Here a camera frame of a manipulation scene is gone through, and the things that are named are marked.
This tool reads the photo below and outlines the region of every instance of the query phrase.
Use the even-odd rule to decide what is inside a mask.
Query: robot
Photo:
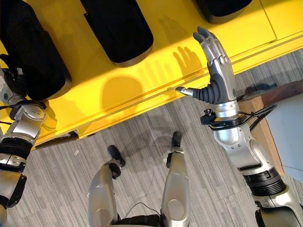
[[[275,170],[269,156],[252,137],[250,131],[275,106],[255,113],[239,111],[231,62],[216,36],[198,27],[194,38],[200,43],[207,58],[210,84],[202,89],[178,87],[176,90],[211,103],[205,110],[201,124],[208,125],[214,138],[225,149],[231,161],[243,175],[259,209],[259,227],[303,227],[303,207]],[[32,146],[46,118],[45,106],[26,100],[12,90],[8,70],[0,70],[0,98],[9,108],[14,122],[0,141],[0,227],[6,220],[7,208],[18,203],[26,182],[22,171]],[[22,76],[22,69],[17,70]],[[248,121],[257,120],[249,127]],[[94,176],[89,189],[89,227],[188,227],[190,224],[190,196],[188,174],[181,148],[181,133],[172,137],[172,149],[167,158],[169,173],[166,179],[160,215],[136,216],[120,219],[116,210],[113,179],[125,165],[114,146],[108,151],[112,157]]]

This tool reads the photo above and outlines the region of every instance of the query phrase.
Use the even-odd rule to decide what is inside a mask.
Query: black connector
[[[286,185],[273,167],[262,173],[243,176],[255,196],[269,196],[282,192]]]

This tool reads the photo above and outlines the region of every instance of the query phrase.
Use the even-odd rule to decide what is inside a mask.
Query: robot finger
[[[203,37],[206,38],[206,43],[211,45],[212,50],[214,52],[214,57],[218,58],[219,56],[223,55],[223,56],[227,56],[224,48],[222,47],[220,41],[218,40],[218,38],[211,33],[210,31],[202,28],[202,27],[198,27],[198,32],[200,35],[202,35]]]

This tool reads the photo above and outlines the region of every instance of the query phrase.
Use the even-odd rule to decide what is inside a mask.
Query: robotic hand
[[[22,69],[17,68],[18,77]],[[0,139],[0,227],[7,219],[7,208],[18,204],[27,177],[22,175],[26,159],[46,119],[43,103],[26,100],[25,94],[9,69],[0,69],[0,100],[12,108],[10,118],[14,122]]]
[[[254,114],[239,112],[232,65],[221,43],[213,33],[201,27],[194,32],[194,38],[207,57],[210,84],[202,89],[178,87],[176,90],[213,104],[214,112],[212,109],[205,110],[201,123],[214,131],[214,138],[225,149],[251,189],[259,207],[255,213],[258,226],[303,227],[303,207],[250,133],[274,106]],[[254,116],[259,119],[249,128],[247,122]]]

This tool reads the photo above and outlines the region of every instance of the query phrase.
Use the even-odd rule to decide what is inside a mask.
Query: black container
[[[119,67],[142,61],[153,36],[136,0],[81,0],[84,14],[109,59]]]
[[[252,0],[196,0],[206,20],[221,24],[234,19]]]
[[[23,69],[24,77],[15,78],[12,85],[24,87],[30,98],[52,99],[70,89],[70,73],[30,5],[0,0],[0,40],[8,52],[10,69]]]

